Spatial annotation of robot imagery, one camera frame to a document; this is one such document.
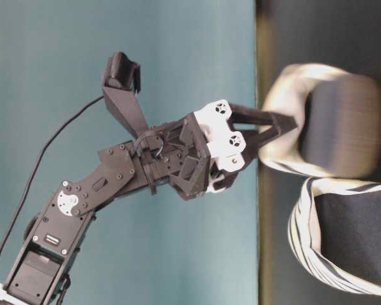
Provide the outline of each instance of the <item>black plastic part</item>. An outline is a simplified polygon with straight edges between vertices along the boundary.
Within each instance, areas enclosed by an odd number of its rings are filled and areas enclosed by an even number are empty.
[[[107,110],[135,139],[149,129],[135,97],[135,92],[140,91],[140,66],[124,53],[116,52],[110,57],[102,90]]]
[[[136,139],[144,138],[144,141],[138,141],[138,154],[132,149],[133,142],[100,151],[98,168],[79,182],[62,184],[31,222],[4,289],[32,305],[47,305],[61,292],[97,210],[118,197],[147,187],[154,194],[161,184],[170,183],[185,200],[202,196],[208,187],[210,153],[193,113],[150,129],[134,94],[140,91],[140,67],[121,52],[109,59],[102,87],[109,112]],[[295,121],[287,116],[237,105],[231,107],[231,128],[233,123],[272,125],[263,133],[242,131],[247,143],[244,167],[256,158],[259,147],[296,127]],[[214,185],[216,189],[230,187],[238,171],[217,171],[215,175],[218,174],[223,174],[225,179]],[[78,198],[72,215],[63,214],[58,206],[61,191]]]
[[[34,224],[36,224],[36,221],[38,219],[38,215],[35,215],[31,220],[30,222],[27,224],[27,227],[25,228],[24,230],[24,234],[23,234],[23,241],[25,241],[28,237],[28,235],[30,234],[31,232],[31,229],[32,227],[34,227]]]
[[[284,114],[259,111],[235,104],[231,104],[231,109],[233,113],[230,124],[233,128],[234,124],[237,123],[269,126],[264,132],[259,132],[257,129],[240,130],[246,141],[246,148],[242,152],[245,165],[241,170],[245,169],[257,157],[258,150],[262,146],[297,127],[295,119]]]
[[[64,297],[66,295],[66,292],[68,291],[69,287],[71,285],[71,280],[69,274],[65,276],[65,281],[63,283],[62,289],[59,292],[59,298],[57,301],[57,305],[61,305],[64,302]]]

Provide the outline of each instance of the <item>robotic arm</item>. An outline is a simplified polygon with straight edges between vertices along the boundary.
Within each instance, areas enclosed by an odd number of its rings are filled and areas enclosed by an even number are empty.
[[[65,180],[30,223],[20,253],[0,284],[0,305],[62,302],[69,271],[95,214],[116,198],[169,183],[184,199],[230,187],[266,143],[297,127],[292,117],[226,100],[149,128],[136,100],[140,66],[122,52],[108,61],[102,90],[108,111],[132,134],[99,152],[100,164],[80,181]],[[234,124],[270,126],[236,130]]]

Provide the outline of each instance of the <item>wire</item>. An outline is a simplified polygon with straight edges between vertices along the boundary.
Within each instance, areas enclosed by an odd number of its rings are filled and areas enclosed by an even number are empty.
[[[63,287],[62,287],[61,291],[59,291],[59,298],[57,301],[57,305],[61,305],[63,303],[65,294],[67,293],[68,288],[70,287],[71,283],[72,282],[70,280],[70,276],[69,276],[69,274],[67,274],[65,283],[63,283]]]
[[[154,130],[148,130],[146,132],[144,132],[141,136],[139,136],[135,141],[134,141],[134,144],[133,144],[133,147],[131,148],[130,150],[130,154],[131,156],[133,156],[135,154],[135,152],[137,151],[138,147],[140,146],[141,142],[145,139],[145,138],[148,138],[148,137],[157,137],[157,139],[159,140],[160,142],[160,146],[159,146],[159,149],[158,149],[158,152],[155,154],[155,157],[158,157],[163,149],[164,149],[164,139],[163,139],[163,136],[162,136],[162,133],[160,132],[155,132]]]
[[[38,156],[38,159],[36,161],[36,164],[34,166],[34,169],[32,170],[32,172],[31,172],[31,174],[30,174],[30,176],[28,178],[27,184],[25,185],[24,192],[23,192],[23,195],[21,197],[21,200],[20,200],[20,202],[19,202],[19,204],[17,206],[17,209],[15,210],[15,212],[13,214],[13,217],[11,218],[10,224],[8,225],[7,232],[6,232],[5,236],[3,237],[2,241],[0,242],[0,256],[1,256],[1,252],[3,252],[3,248],[4,248],[4,246],[5,246],[6,242],[7,242],[8,236],[10,235],[11,230],[14,227],[14,224],[15,224],[15,222],[17,220],[17,217],[20,214],[21,209],[24,206],[25,200],[27,199],[27,195],[28,195],[28,193],[30,191],[32,180],[34,179],[34,177],[36,175],[38,166],[41,163],[41,160],[43,159],[44,153],[46,152],[47,148],[56,139],[56,137],[61,133],[61,131],[65,129],[66,126],[68,126],[71,122],[73,122],[78,116],[80,116],[85,110],[87,110],[87,108],[89,108],[93,104],[96,104],[99,100],[102,100],[102,99],[103,99],[103,95],[98,97],[98,98],[96,98],[95,100],[92,100],[89,104],[86,104],[81,110],[79,110],[75,115],[73,115],[73,117],[68,119],[57,130],[57,132],[54,133],[54,135],[47,141],[47,143],[42,148],[41,152],[39,153],[39,156]]]

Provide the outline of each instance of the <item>blue-green backdrop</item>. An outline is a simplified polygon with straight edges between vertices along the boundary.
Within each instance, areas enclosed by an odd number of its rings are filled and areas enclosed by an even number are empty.
[[[0,239],[46,139],[100,95],[107,58],[142,65],[150,125],[226,98],[254,106],[253,0],[0,0]],[[62,179],[130,137],[98,104],[50,148],[3,253],[5,279],[27,221]],[[222,194],[184,202],[169,187],[98,213],[65,304],[256,304],[255,164]]]

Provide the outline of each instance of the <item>dark surface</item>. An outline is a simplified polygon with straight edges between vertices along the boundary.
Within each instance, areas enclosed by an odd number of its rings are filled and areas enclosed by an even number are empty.
[[[381,86],[381,1],[272,0],[258,5],[258,16],[261,102],[282,68],[294,63],[338,66]],[[260,165],[261,304],[381,304],[381,297],[322,284],[293,257],[286,223],[303,181]]]
[[[381,191],[316,197],[322,254],[353,275],[381,285]]]
[[[303,159],[337,177],[369,174],[381,150],[380,96],[370,78],[355,74],[317,85],[300,134]]]

